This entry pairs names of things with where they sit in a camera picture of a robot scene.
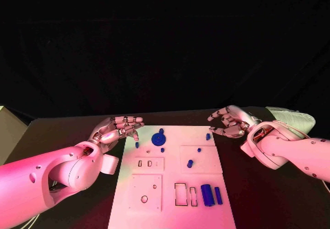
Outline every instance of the tabletop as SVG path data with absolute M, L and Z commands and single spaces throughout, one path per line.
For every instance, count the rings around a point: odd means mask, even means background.
M 145 118 L 146 125 L 213 125 L 217 109 L 126 114 Z M 266 108 L 246 107 L 263 121 L 274 120 Z M 86 141 L 97 124 L 113 115 L 37 119 L 25 132 L 6 163 L 74 146 Z M 215 135 L 225 185 L 238 229 L 330 228 L 330 194 L 321 180 L 308 176 L 289 162 L 280 169 L 267 168 L 241 151 L 246 138 Z M 123 157 L 126 140 L 109 154 Z M 44 212 L 34 229 L 107 229 L 120 167 L 115 175 L 100 173 L 93 186 Z

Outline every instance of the blue object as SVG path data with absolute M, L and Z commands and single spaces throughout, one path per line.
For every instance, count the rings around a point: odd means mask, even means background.
M 166 143 L 166 136 L 165 136 L 164 129 L 161 129 L 161 132 L 153 135 L 152 142 L 156 146 L 162 146 Z
M 188 167 L 192 168 L 192 166 L 194 166 L 194 160 L 189 160 L 188 161 Z
M 215 195 L 217 195 L 218 204 L 223 204 L 223 195 L 221 195 L 220 187 L 215 187 Z
M 201 189 L 202 189 L 202 195 L 204 195 L 204 200 L 205 200 L 205 206 L 211 207 L 215 205 L 215 199 L 214 199 L 211 185 L 210 184 L 202 185 Z

